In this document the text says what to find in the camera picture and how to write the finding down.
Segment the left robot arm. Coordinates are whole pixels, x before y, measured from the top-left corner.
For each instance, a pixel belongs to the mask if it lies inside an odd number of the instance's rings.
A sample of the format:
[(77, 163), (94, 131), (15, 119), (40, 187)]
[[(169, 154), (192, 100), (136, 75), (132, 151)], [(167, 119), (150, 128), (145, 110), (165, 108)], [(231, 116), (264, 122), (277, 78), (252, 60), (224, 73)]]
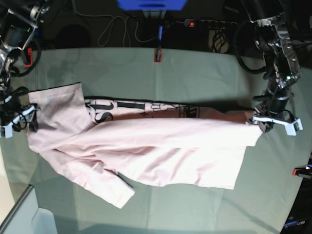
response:
[[(303, 130), (301, 119), (296, 117), (291, 86), (299, 81), (301, 70), (286, 27), (282, 5), (278, 0), (244, 0), (248, 20), (241, 22), (233, 39), (233, 48), (239, 65), (250, 74), (263, 74), (267, 88), (260, 96), (250, 123), (256, 123), (267, 133), (275, 124), (284, 126), (288, 136)], [(255, 27), (254, 42), (263, 54), (265, 66), (249, 68), (239, 53), (237, 39), (243, 27), (252, 23)]]

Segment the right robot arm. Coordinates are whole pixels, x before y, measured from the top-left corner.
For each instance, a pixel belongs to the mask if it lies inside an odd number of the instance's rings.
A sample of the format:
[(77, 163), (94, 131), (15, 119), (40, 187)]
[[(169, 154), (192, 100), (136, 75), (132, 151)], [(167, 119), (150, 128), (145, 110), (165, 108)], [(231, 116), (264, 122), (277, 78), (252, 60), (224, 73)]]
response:
[(41, 58), (35, 33), (49, 11), (51, 0), (2, 0), (0, 2), (0, 136), (38, 129), (36, 104), (22, 105), (20, 97), (29, 90), (14, 89), (13, 78), (28, 75)]

